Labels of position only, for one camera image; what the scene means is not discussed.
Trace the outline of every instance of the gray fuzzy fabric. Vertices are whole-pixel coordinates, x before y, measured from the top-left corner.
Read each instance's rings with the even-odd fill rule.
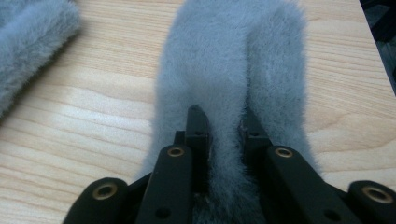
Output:
[[[210,192],[195,197],[194,223],[264,223],[257,186],[241,162],[237,126],[246,106],[275,145],[315,166],[304,131],[304,15],[279,0],[187,0],[163,49],[157,79],[152,171],[159,151],[199,105],[213,135]]]
[[[16,92],[78,27],[78,9],[70,1],[0,1],[0,117]]]

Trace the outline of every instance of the light wood surface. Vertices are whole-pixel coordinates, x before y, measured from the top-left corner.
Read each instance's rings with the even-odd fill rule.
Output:
[[[158,57],[182,0],[78,0],[80,33],[0,122],[1,223],[61,223],[92,181],[131,183],[151,141]],[[303,0],[309,140],[338,188],[396,189],[396,98],[358,0]]]

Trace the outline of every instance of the plush fabric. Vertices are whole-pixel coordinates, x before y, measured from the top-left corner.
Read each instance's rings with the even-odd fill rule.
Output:
[[[0,1],[0,117],[78,27],[78,9],[71,1]]]
[[[163,48],[153,143],[139,175],[199,105],[213,143],[209,196],[195,197],[193,222],[263,223],[237,126],[249,105],[275,145],[316,167],[304,131],[304,67],[304,15],[292,1],[187,0]]]

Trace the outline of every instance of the wood grain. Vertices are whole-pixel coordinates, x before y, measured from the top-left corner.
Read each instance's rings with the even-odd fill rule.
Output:
[[[92,181],[131,183],[151,141],[154,78],[182,0],[84,0],[79,34],[0,122],[2,223],[60,223]],[[396,189],[396,99],[358,0],[301,2],[306,130],[323,176]]]

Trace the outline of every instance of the gray towel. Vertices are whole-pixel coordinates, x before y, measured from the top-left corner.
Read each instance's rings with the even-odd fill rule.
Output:
[[[70,1],[0,1],[0,117],[16,92],[78,27],[78,9]]]
[[[241,162],[237,126],[246,106],[275,145],[315,166],[304,131],[304,14],[291,1],[187,0],[163,48],[153,143],[139,175],[200,106],[213,135],[209,196],[195,197],[194,223],[263,223],[257,186]]]

